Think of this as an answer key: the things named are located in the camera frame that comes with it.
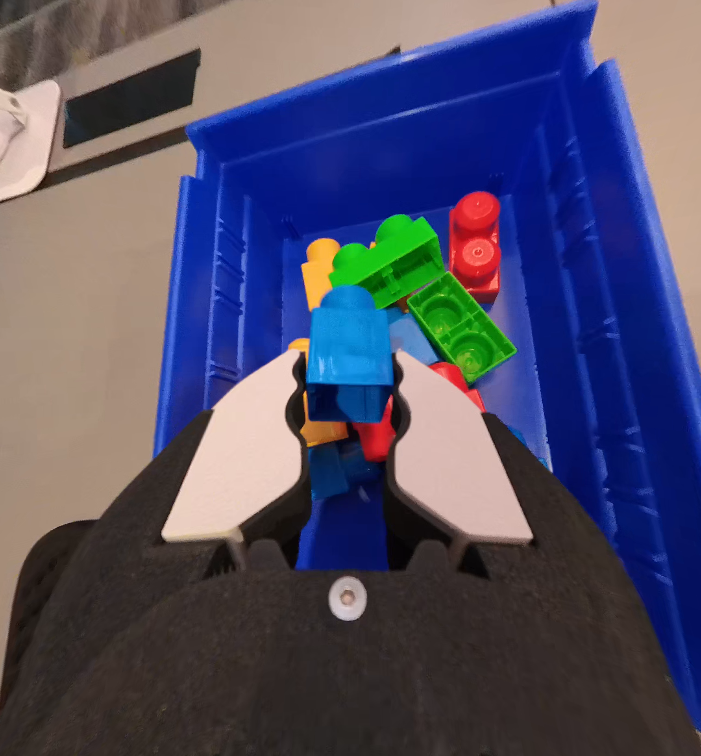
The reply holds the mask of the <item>blue toy block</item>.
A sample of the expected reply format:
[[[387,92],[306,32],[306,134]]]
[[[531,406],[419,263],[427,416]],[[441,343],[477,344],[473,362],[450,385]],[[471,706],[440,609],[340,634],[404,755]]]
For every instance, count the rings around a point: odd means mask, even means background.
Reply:
[[[357,440],[343,440],[308,449],[314,500],[344,495],[383,477],[384,464],[365,459]]]
[[[529,444],[526,441],[525,436],[523,435],[523,433],[520,430],[518,430],[518,429],[516,429],[516,428],[514,428],[512,426],[507,426],[507,428],[521,442],[522,445],[524,445],[526,448],[529,448]],[[545,469],[547,469],[547,470],[551,469],[549,467],[549,464],[548,464],[548,462],[547,462],[547,460],[545,458],[539,457],[536,454],[535,454],[535,457],[538,459],[538,461],[542,464],[542,466]]]
[[[386,309],[385,313],[392,352],[403,350],[428,366],[440,361],[440,355],[434,350],[413,315],[403,313],[398,308]]]

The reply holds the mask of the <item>orange one-stud block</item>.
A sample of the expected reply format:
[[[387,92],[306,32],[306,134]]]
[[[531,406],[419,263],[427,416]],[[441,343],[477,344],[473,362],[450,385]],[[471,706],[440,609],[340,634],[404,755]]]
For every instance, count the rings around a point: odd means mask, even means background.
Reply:
[[[331,238],[319,238],[307,247],[307,261],[301,265],[309,311],[320,306],[323,297],[332,289],[329,279],[334,270],[334,258],[340,244]]]

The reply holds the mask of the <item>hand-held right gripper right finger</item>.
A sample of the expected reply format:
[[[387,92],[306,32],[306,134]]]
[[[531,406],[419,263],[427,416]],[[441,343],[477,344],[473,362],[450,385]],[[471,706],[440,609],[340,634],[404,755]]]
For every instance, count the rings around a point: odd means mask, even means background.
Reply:
[[[479,544],[528,546],[534,534],[483,413],[407,352],[393,355],[395,385],[383,513],[390,567],[422,541],[442,543],[455,566]]]

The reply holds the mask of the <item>blue plastic bin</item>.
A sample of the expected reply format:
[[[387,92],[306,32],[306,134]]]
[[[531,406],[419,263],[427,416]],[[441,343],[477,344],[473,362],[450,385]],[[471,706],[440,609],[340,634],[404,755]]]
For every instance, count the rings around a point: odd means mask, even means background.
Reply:
[[[610,539],[701,731],[701,371],[597,2],[386,56],[188,127],[154,451],[308,335],[299,254],[506,200],[480,381]]]

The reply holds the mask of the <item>red two-stud block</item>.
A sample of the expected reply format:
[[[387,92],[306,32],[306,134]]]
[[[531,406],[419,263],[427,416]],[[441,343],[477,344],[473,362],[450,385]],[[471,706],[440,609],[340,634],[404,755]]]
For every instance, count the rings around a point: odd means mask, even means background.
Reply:
[[[449,270],[483,306],[501,288],[500,213],[499,199],[487,191],[463,196],[449,213]]]

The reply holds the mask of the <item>black textured pad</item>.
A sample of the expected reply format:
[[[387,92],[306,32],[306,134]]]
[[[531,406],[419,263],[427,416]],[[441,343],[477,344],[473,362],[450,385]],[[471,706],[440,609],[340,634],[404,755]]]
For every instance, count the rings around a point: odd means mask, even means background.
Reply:
[[[18,576],[9,618],[0,685],[0,726],[30,739],[50,716],[81,667],[84,630],[68,610],[79,601],[79,565],[59,587],[81,542],[98,523],[85,519],[62,524],[40,538],[27,554]]]

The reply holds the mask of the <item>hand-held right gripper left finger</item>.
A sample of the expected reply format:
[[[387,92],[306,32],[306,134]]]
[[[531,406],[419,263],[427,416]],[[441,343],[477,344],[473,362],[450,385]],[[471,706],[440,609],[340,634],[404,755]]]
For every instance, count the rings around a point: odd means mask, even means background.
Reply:
[[[279,545],[291,569],[312,514],[303,395],[307,355],[290,349],[243,379],[209,413],[161,530],[166,544]]]

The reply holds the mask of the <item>wooden document stand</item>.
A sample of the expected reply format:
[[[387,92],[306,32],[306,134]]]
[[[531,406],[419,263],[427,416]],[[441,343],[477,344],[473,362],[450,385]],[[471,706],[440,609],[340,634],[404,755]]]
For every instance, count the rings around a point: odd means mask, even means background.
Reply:
[[[16,92],[0,88],[0,202],[33,191],[43,180],[61,104],[54,80]]]

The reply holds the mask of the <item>black rectangular desk patch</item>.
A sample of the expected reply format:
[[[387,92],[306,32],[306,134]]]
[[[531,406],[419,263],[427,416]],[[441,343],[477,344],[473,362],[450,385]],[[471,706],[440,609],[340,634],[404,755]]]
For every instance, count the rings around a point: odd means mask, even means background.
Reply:
[[[65,101],[62,145],[93,141],[192,104],[202,52],[196,48]]]

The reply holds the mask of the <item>blue one-stud block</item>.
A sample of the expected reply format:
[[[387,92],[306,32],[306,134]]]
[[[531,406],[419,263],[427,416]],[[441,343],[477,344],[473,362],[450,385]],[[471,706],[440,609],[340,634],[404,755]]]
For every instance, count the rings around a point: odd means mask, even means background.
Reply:
[[[311,421],[380,422],[394,385],[387,316],[358,286],[330,290],[311,316],[306,371]]]

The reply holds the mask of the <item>red toy block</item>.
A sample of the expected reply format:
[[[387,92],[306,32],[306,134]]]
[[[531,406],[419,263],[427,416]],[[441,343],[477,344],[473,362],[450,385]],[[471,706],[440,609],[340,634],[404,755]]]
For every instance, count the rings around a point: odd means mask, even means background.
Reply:
[[[389,449],[396,437],[391,423],[393,397],[390,396],[384,408],[380,422],[353,422],[352,426],[359,437],[364,458],[373,463],[384,463]]]
[[[429,365],[429,368],[463,392],[482,413],[486,412],[485,404],[478,389],[471,389],[469,387],[461,370],[456,365],[440,361]]]

